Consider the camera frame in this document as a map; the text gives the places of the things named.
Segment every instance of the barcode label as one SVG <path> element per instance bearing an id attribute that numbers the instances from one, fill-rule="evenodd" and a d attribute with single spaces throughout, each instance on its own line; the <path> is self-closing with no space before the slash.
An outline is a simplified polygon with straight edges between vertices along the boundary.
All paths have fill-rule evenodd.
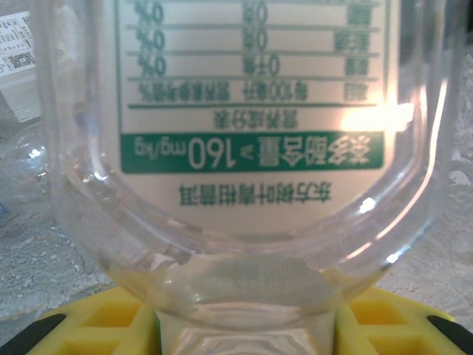
<path id="1" fill-rule="evenodd" d="M 30 25 L 27 11 L 0 17 L 0 78 L 35 66 Z"/>

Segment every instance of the yellow plastic grid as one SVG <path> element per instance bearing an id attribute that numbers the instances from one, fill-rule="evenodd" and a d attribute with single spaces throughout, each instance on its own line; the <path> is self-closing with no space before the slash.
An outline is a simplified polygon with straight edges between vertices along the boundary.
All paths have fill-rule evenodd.
<path id="1" fill-rule="evenodd" d="M 44 317 L 66 319 L 28 355 L 157 355 L 152 308 L 121 288 L 60 307 Z M 449 315 L 371 288 L 336 318 L 335 355 L 464 355 L 426 318 Z"/>

